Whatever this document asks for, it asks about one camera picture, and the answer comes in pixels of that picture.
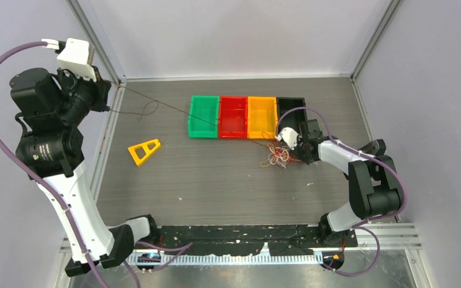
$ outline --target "plastic container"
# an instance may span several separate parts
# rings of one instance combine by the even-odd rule
[[[248,97],[220,97],[218,138],[246,139],[248,136]]]
[[[191,97],[188,116],[188,137],[218,138],[218,106],[220,96]]]
[[[277,123],[276,97],[248,97],[248,138],[274,139]]]
[[[278,119],[285,114],[285,112],[296,108],[296,107],[305,107],[305,98],[277,98],[277,111]],[[280,122],[279,132],[282,128],[291,127],[300,132],[300,123],[307,120],[307,111],[306,110],[297,110],[289,113],[285,116]]]

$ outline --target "gray wood tabletop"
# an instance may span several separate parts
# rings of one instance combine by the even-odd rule
[[[347,78],[130,82],[127,88],[122,112],[140,113],[150,101],[132,90],[185,112],[192,95],[304,97],[344,143],[359,148],[369,140]],[[187,114],[163,104],[137,119],[120,114],[115,128],[97,202],[108,225],[143,214],[159,225],[315,224],[348,200],[347,181],[329,164],[260,167],[269,154],[264,146],[188,138]],[[127,148],[152,139],[161,148],[137,167]]]

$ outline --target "white wall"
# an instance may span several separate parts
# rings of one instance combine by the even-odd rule
[[[351,74],[389,0],[84,0],[128,78]]]
[[[358,85],[436,287],[461,287],[461,1],[404,1]]]
[[[0,55],[6,50],[42,38],[85,39],[65,1],[0,0]],[[34,67],[55,71],[52,50],[30,49],[0,67],[0,136],[15,150],[20,127],[13,120],[19,111],[10,97],[9,80]],[[105,77],[103,66],[95,61]],[[107,113],[89,115],[82,125],[83,150],[89,172],[94,165]],[[51,287],[64,231],[44,194],[0,151],[0,287]]]

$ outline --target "yellow triangular object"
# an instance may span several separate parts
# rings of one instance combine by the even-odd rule
[[[161,147],[161,143],[158,139],[150,140],[144,143],[140,143],[137,145],[133,145],[128,147],[128,152],[130,152],[131,157],[133,158],[133,161],[135,161],[135,164],[137,164],[137,167],[140,167],[141,165],[146,162],[146,160],[156,152]],[[142,148],[146,155],[142,158],[139,158],[137,155],[137,149]]]

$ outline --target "yellow bin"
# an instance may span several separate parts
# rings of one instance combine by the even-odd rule
[[[276,97],[248,97],[249,139],[274,139],[277,123]]]

